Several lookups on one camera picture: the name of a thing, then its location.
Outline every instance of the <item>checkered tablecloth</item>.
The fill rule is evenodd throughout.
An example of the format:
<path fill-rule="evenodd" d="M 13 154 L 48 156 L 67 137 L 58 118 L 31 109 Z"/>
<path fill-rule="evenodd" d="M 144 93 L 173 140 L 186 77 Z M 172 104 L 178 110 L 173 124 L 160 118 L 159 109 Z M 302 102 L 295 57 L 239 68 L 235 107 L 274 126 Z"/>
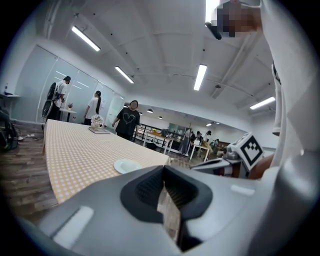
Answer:
<path fill-rule="evenodd" d="M 114 163 L 138 162 L 143 168 L 169 164 L 169 157 L 115 134 L 95 134 L 82 124 L 48 120 L 44 152 L 51 186 L 59 203 L 90 184 L 120 175 Z"/>

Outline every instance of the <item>ceiling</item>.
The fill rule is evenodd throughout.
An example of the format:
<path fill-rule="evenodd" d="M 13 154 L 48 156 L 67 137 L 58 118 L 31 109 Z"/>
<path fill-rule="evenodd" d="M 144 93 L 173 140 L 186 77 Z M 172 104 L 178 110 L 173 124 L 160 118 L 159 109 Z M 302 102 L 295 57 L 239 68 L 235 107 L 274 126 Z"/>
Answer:
<path fill-rule="evenodd" d="M 55 8 L 58 12 L 52 19 Z M 205 64 L 205 80 L 198 93 L 249 114 L 274 111 L 275 105 L 249 109 L 275 94 L 273 60 L 263 34 L 216 40 L 204 26 L 205 9 L 205 0 L 51 1 L 45 7 L 44 25 L 49 19 L 52 29 L 40 32 L 63 43 L 129 91 L 175 87 L 193 93 L 199 64 Z M 80 40 L 72 26 L 101 50 L 95 52 Z M 115 66 L 133 76 L 134 84 Z"/>

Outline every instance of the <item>black t-shirt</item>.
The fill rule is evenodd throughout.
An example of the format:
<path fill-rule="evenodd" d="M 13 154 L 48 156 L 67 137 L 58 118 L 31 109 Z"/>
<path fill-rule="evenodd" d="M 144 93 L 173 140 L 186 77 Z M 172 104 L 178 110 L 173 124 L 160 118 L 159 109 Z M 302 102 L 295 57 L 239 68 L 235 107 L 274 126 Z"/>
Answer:
<path fill-rule="evenodd" d="M 118 126 L 115 131 L 120 134 L 133 135 L 135 126 L 140 124 L 140 115 L 136 110 L 130 110 L 130 108 L 123 108 L 117 115 L 119 118 Z"/>

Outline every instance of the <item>wooden floor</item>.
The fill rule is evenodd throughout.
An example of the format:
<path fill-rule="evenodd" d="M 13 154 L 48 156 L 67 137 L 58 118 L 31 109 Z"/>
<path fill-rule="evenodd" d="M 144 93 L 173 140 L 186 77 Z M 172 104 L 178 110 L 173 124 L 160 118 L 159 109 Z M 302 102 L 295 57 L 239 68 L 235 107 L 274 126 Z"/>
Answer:
<path fill-rule="evenodd" d="M 46 161 L 42 155 L 43 131 L 40 125 L 15 123 L 21 136 L 34 134 L 19 143 L 18 148 L 0 155 L 0 184 L 11 206 L 12 212 L 35 225 L 58 201 L 51 187 Z M 189 169 L 201 162 L 196 156 L 190 161 L 188 157 L 170 153 L 170 164 Z M 177 239 L 180 212 L 164 188 L 160 194 L 158 211 L 163 213 L 164 228 L 168 234 Z"/>
<path fill-rule="evenodd" d="M 40 125 L 17 124 L 21 136 L 34 134 L 41 139 Z M 43 140 L 25 138 L 18 148 L 0 155 L 1 187 L 13 213 L 34 224 L 58 205 L 51 188 L 46 161 L 42 156 Z"/>

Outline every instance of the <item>white t-shirt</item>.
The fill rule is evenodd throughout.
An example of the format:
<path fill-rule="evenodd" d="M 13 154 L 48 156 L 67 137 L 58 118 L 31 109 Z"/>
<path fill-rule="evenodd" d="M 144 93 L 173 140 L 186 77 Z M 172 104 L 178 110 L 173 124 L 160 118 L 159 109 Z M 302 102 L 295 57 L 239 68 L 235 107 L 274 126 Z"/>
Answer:
<path fill-rule="evenodd" d="M 86 114 L 85 118 L 91 119 L 94 115 L 97 115 L 97 112 L 96 112 L 97 105 L 98 105 L 98 98 L 96 98 L 96 97 L 92 98 L 88 103 L 88 106 L 90 108 L 89 108 L 88 113 Z"/>
<path fill-rule="evenodd" d="M 58 93 L 66 95 L 67 94 L 67 85 L 66 85 L 66 83 L 64 81 L 60 81 L 60 82 L 58 82 L 57 85 L 58 85 Z M 62 100 L 61 100 L 60 97 L 57 100 L 55 100 L 54 103 L 58 108 L 61 108 Z"/>
<path fill-rule="evenodd" d="M 260 8 L 263 34 L 281 81 L 281 100 L 276 102 L 282 104 L 277 106 L 280 136 L 273 167 L 301 150 L 320 149 L 320 68 L 295 18 L 277 1 L 261 0 Z"/>

